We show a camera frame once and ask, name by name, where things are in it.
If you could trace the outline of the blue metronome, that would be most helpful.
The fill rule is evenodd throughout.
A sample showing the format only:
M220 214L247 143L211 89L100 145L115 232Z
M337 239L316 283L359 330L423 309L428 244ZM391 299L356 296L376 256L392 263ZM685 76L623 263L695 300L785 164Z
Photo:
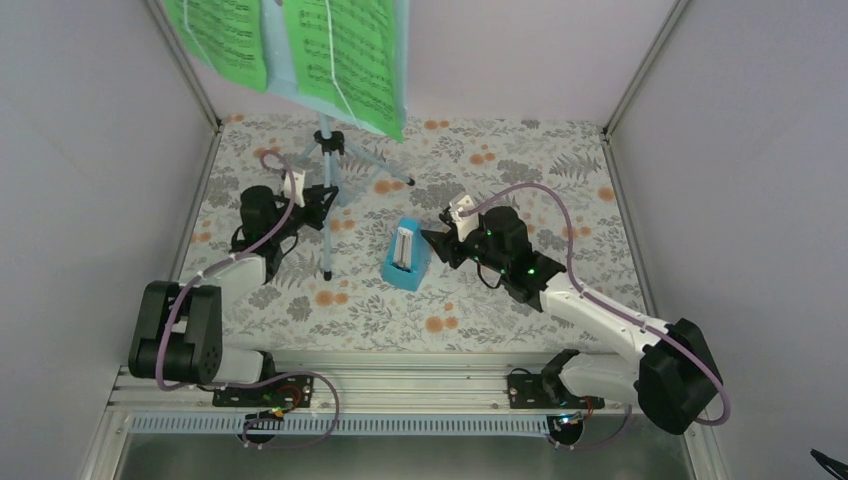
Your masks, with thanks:
M381 268L382 279L391 286L416 292L430 265L431 251L419 223L402 217L395 229Z

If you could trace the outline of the light blue music stand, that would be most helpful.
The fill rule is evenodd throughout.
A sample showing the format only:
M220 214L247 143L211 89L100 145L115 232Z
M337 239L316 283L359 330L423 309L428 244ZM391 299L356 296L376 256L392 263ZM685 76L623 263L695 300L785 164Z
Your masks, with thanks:
M306 147L306 149L302 152L301 156L303 158L307 158L316 148L320 148L322 150L324 163L324 182L316 185L335 185L339 187L339 194L333 204L336 201L340 201L340 203L342 204L346 204L349 201L349 198L344 193L344 189L342 188L342 180L340 177L340 171L338 169L338 161L341 159L341 157L344 155L344 152L347 150L353 152L358 158L371 163L378 169L383 170L389 173L391 176L401 180L404 184L409 186L413 186L415 184L415 180L412 177L400 173L400 171L389 166L387 163L376 159L376 157L374 157L370 153L362 150L354 144L347 142L341 131L332 131L330 129L328 117L326 115L320 113L318 115L318 118L320 128L315 132L314 140ZM294 166L286 163L279 168L272 168L268 165L264 165L263 167L283 179L283 174L286 172L286 169ZM282 220L259 242L253 244L248 250L244 252L229 252L227 257L212 264L206 269L197 272L193 277L186 280L185 284L189 287L201 284L210 285L215 281L221 283L224 278L233 277L238 281L242 282L242 284L246 284L249 280L257 280L261 285L263 285L265 276L265 261L260 256L253 254L252 251L256 249L259 245L261 245L264 241L269 240L276 233L276 231L281 228L282 224L287 220L287 217L290 215L293 205L295 204L293 201L289 201L290 204L286 209ZM323 277L326 281L332 279L332 246L331 232L329 227L330 221L328 219L328 216L325 220L324 228L319 231L323 234L323 254L321 261L321 269Z

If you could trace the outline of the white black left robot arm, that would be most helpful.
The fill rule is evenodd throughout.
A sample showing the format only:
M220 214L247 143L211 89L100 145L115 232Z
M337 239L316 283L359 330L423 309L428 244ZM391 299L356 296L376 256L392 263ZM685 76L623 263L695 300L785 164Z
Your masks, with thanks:
M287 254L284 240L297 240L303 227L322 230L338 193L336 186L314 185L288 199L266 186L244 190L225 259L185 282L146 286L128 354L131 375L164 390L231 385L252 404L270 402L279 382L272 355L225 346L223 321L236 301L275 277Z

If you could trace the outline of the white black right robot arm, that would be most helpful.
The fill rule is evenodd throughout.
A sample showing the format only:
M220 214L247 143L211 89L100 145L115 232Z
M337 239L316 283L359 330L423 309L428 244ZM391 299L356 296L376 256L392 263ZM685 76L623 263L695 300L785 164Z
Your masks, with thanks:
M555 407L596 397L638 407L657 427L682 434L701 422L715 399L729 402L701 329L641 314L579 280L571 267L536 250L511 207L494 207L463 220L457 210L440 218L447 230L423 239L452 268L466 261L498 274L498 286L517 303L567 320L609 348L609 354L564 349L540 373L544 399Z

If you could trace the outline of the floral patterned table mat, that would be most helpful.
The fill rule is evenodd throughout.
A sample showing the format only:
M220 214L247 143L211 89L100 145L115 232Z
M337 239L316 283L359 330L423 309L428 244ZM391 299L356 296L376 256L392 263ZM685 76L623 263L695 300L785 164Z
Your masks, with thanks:
M525 221L537 250L563 260L573 247L580 279L643 308L593 124L413 118L403 143L351 126L344 133L415 185L345 155L339 171L349 201L336 201L329 215L332 279L321 269L323 234L303 229L278 274L230 308L223 322L227 343L263 350L602 351L602 342L583 328L515 303L493 272L469 262L455 270L433 260L416 292L381 279L399 220L438 230L439 212L463 192L479 201L498 194Z

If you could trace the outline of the green sheet music right page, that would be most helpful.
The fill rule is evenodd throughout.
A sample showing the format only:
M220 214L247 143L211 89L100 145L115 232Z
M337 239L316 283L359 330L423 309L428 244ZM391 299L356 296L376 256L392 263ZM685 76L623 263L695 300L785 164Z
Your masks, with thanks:
M285 1L282 10L299 93L403 142L394 3Z

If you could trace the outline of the green sheet music page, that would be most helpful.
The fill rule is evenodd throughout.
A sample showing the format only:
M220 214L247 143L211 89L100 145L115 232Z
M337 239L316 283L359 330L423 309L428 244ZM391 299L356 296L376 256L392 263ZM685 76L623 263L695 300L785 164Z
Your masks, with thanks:
M282 10L299 93L403 142L394 3L285 1Z
M167 0L166 15L187 50L222 78L263 93L268 86L257 0Z

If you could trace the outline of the green sheet music left page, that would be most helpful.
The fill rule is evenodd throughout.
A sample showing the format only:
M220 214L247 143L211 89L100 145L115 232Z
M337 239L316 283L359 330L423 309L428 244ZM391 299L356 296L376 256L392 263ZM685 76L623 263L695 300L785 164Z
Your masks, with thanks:
M268 86L257 0L167 0L166 15L187 50L222 78L263 93Z

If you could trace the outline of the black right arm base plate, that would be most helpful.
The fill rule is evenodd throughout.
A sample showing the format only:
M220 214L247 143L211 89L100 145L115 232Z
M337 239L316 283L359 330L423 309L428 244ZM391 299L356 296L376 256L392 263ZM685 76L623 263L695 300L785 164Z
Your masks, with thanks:
M568 392L550 393L540 374L515 369L506 376L506 393L513 410L585 410L604 409L600 397L578 397Z

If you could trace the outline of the aluminium mounting rail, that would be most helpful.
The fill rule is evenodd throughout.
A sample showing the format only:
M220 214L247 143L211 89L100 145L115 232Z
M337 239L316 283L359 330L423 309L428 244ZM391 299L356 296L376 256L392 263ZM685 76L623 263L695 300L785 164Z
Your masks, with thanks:
M341 399L342 413L496 414L509 410L506 375L539 371L554 353L410 353L277 351L276 367L314 371ZM163 392L121 367L107 402L112 411L215 410L213 395L196 388Z

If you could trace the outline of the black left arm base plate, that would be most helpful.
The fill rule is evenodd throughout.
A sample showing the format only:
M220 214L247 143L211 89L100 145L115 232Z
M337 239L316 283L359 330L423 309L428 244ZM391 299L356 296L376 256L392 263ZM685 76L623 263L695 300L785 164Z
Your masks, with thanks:
M254 408L272 415L309 408L315 378L295 375L260 388L226 387L213 393L212 405L218 408Z

